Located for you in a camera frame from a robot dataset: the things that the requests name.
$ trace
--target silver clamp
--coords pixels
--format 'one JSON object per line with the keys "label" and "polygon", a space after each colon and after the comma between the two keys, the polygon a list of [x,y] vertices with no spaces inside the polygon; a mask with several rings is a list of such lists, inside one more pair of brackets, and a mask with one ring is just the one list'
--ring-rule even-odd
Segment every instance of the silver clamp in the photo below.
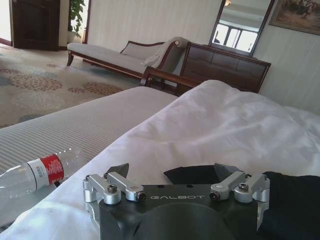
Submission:
{"label": "silver clamp", "polygon": [[107,205],[118,204],[122,200],[121,192],[125,193],[128,201],[140,202],[146,199],[143,186],[132,183],[116,172],[110,172],[104,177],[98,174],[88,175],[82,185],[84,207],[90,213],[92,223],[97,229],[100,227],[99,202],[102,199]]}
{"label": "silver clamp", "polygon": [[108,182],[116,185],[122,192],[124,192],[125,198],[128,201],[140,202],[146,199],[143,186],[134,184],[117,172],[108,173],[106,179]]}
{"label": "silver clamp", "polygon": [[257,229],[259,229],[264,212],[269,209],[270,180],[264,174],[256,173],[246,178],[244,172],[236,171],[221,183],[211,185],[210,198],[213,201],[226,200],[231,191],[234,191],[234,199],[240,203],[248,204],[253,199],[257,201]]}

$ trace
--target white duvet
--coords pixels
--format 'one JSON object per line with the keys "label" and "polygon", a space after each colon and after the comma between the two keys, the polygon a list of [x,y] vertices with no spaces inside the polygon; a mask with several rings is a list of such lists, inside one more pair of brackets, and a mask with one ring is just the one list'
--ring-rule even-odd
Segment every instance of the white duvet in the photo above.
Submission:
{"label": "white duvet", "polygon": [[248,173],[320,175],[320,117],[209,80],[131,129],[0,234],[0,240],[98,240],[82,180],[130,163],[137,184],[169,184],[164,171],[222,163]]}

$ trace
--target picture frame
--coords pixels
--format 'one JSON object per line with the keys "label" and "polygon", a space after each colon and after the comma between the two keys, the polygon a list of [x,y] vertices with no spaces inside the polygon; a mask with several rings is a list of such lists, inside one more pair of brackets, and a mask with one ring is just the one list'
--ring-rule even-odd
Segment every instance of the picture frame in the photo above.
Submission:
{"label": "picture frame", "polygon": [[320,35],[320,0],[279,0],[269,25]]}

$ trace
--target wooden dresser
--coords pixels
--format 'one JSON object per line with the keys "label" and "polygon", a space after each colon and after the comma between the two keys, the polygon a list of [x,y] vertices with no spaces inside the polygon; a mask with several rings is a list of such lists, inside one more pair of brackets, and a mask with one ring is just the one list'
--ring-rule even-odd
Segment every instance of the wooden dresser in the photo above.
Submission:
{"label": "wooden dresser", "polygon": [[258,93],[271,63],[189,42],[181,76],[200,83],[220,80],[241,91]]}

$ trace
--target carpet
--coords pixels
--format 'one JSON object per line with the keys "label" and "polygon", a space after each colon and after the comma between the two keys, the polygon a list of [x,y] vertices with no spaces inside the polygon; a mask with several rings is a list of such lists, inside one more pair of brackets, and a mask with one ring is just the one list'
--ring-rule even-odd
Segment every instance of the carpet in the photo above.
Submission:
{"label": "carpet", "polygon": [[67,60],[67,51],[24,50],[0,44],[0,128],[140,84],[78,57],[71,66],[66,66]]}

